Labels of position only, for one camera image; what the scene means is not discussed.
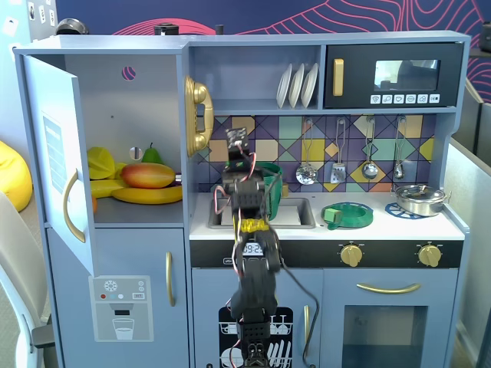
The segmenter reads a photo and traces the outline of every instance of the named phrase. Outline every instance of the green pear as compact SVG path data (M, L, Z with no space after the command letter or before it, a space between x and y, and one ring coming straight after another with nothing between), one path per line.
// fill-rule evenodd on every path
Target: green pear
M150 144L150 148L148 148L143 154L143 158L141 159L142 163L160 163L163 165L163 161L160 158L159 151L155 148L152 148L153 143Z

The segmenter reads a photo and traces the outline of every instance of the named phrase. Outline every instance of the stove burner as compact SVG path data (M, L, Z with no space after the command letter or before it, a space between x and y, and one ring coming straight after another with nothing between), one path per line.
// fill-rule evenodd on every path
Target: stove burner
M388 213L389 215L392 215L393 217L399 217L401 219L408 219L408 220L419 220L419 219L424 219L423 216L415 215L413 213L410 213L404 209L402 209L397 203L389 203L388 205L385 206L385 212Z

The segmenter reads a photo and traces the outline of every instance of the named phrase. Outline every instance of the yellow bean bag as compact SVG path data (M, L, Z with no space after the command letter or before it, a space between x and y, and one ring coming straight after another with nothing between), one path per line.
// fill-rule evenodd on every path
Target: yellow bean bag
M28 205L32 179L21 155L0 141L0 192L4 192L17 211Z

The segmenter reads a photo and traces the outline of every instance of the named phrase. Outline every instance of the microwave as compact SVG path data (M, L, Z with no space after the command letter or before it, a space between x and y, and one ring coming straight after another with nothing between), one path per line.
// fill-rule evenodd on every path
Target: microwave
M328 46L324 108L456 106L463 43Z

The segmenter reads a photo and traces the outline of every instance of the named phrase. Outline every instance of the backsplash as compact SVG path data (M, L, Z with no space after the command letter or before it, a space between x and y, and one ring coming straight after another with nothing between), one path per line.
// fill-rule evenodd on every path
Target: backsplash
M402 144L404 178L393 178L396 152L397 115L375 116L372 161L378 167L378 175L367 180L361 168L367 158L365 135L366 116L343 116L346 123L346 141L341 153L346 163L346 182L331 184L331 168L338 161L338 148L335 144L336 116L309 117L313 126L307 124L304 132L303 120L306 117L215 117L212 138L209 146L197 153L196 179L200 192L210 192L221 183L221 172L227 160L226 129L245 127L249 134L251 152L256 152L258 161L267 161L283 169L283 182L290 192L388 192L393 183L427 183L433 154L433 135L436 115L407 115L406 136L400 128L399 140ZM309 161L317 170L316 183L303 186L295 177L295 170L306 160L302 147L302 137L311 137ZM342 126L338 131L338 142L342 144Z

